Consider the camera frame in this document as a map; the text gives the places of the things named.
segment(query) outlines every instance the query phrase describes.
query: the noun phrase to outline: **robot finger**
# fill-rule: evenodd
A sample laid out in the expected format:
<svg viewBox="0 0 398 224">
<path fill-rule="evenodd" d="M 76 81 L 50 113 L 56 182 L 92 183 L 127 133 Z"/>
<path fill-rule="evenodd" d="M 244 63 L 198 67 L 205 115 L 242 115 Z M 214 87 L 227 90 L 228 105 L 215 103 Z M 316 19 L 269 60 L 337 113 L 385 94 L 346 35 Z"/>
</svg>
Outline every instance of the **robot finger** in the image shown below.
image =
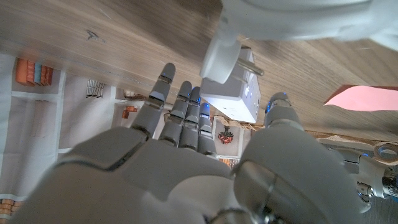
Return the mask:
<svg viewBox="0 0 398 224">
<path fill-rule="evenodd" d="M 207 103 L 200 106 L 198 152 L 217 159 L 216 146 L 211 136 L 210 105 Z"/>
<path fill-rule="evenodd" d="M 154 135 L 174 74 L 175 66 L 172 63 L 166 64 L 149 93 L 148 99 L 131 125 L 131 128 L 142 131 L 148 138 L 152 138 Z"/>
<path fill-rule="evenodd" d="M 183 82 L 180 91 L 178 92 L 174 106 L 170 112 L 170 116 L 167 119 L 159 136 L 159 140 L 163 140 L 167 144 L 170 144 L 174 147 L 178 146 L 191 92 L 191 83 L 188 81 Z"/>
<path fill-rule="evenodd" d="M 189 148 L 198 150 L 198 128 L 199 128 L 199 109 L 200 109 L 200 87 L 192 90 L 185 121 L 182 126 L 179 148 Z"/>
</svg>

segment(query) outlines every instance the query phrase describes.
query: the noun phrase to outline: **metal robot arm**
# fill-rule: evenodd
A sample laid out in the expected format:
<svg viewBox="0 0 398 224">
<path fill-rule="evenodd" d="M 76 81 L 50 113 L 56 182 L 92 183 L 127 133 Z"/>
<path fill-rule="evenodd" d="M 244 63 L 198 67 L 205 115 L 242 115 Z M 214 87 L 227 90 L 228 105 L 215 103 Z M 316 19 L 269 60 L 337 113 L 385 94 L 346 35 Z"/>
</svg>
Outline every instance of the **metal robot arm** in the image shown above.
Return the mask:
<svg viewBox="0 0 398 224">
<path fill-rule="evenodd" d="M 233 170 L 216 157 L 209 107 L 184 82 L 151 139 L 175 67 L 168 63 L 131 128 L 63 156 L 14 223 L 356 223 L 360 198 L 342 158 L 303 132 L 283 93 Z"/>
<path fill-rule="evenodd" d="M 343 157 L 345 168 L 357 185 L 358 195 L 363 201 L 362 212 L 371 208 L 372 196 L 398 197 L 398 173 L 368 155 L 351 149 L 335 149 Z"/>
</svg>

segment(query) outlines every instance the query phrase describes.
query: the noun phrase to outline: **red brick pattern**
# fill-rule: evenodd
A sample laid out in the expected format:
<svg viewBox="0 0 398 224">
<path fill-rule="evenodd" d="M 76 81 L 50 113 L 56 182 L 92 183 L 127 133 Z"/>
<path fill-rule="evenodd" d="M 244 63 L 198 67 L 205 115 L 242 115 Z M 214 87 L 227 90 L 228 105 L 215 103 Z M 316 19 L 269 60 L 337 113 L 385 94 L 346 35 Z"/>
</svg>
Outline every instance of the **red brick pattern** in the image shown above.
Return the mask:
<svg viewBox="0 0 398 224">
<path fill-rule="evenodd" d="M 16 202 L 11 199 L 0 199 L 0 214 L 13 215 L 22 206 L 24 202 Z M 6 218 L 0 218 L 0 224 L 8 221 Z"/>
</svg>

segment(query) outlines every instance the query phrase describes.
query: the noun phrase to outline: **wood grain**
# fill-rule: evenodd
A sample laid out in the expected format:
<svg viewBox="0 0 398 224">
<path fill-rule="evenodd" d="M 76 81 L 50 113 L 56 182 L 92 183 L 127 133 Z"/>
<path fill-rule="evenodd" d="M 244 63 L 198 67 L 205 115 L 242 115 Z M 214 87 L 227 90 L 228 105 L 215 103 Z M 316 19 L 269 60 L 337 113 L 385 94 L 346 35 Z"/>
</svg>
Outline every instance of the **wood grain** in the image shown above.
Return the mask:
<svg viewBox="0 0 398 224">
<path fill-rule="evenodd" d="M 167 100 L 173 103 L 183 81 L 200 85 L 221 8 L 210 0 L 3 0 L 0 52 L 142 94 L 149 93 L 164 64 L 173 62 L 177 73 Z M 88 31 L 98 38 L 89 39 Z M 397 52 L 370 40 L 239 39 L 266 71 L 259 79 L 257 122 L 264 119 L 268 99 L 285 91 L 307 130 L 398 141 L 398 111 L 323 105 L 341 85 L 397 86 Z"/>
</svg>

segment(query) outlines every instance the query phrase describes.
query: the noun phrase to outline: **white plastic casing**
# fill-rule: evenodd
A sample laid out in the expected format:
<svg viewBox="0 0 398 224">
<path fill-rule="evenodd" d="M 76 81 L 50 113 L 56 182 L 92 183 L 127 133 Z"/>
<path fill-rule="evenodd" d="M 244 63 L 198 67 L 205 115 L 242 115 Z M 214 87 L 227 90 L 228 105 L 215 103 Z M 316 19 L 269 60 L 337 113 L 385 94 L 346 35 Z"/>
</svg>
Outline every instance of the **white plastic casing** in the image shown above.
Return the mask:
<svg viewBox="0 0 398 224">
<path fill-rule="evenodd" d="M 251 49 L 242 49 L 239 58 L 253 62 Z M 247 80 L 248 83 L 235 77 Z M 257 121 L 261 97 L 257 76 L 239 65 L 235 65 L 224 84 L 204 78 L 200 96 L 233 120 L 248 123 Z"/>
</svg>

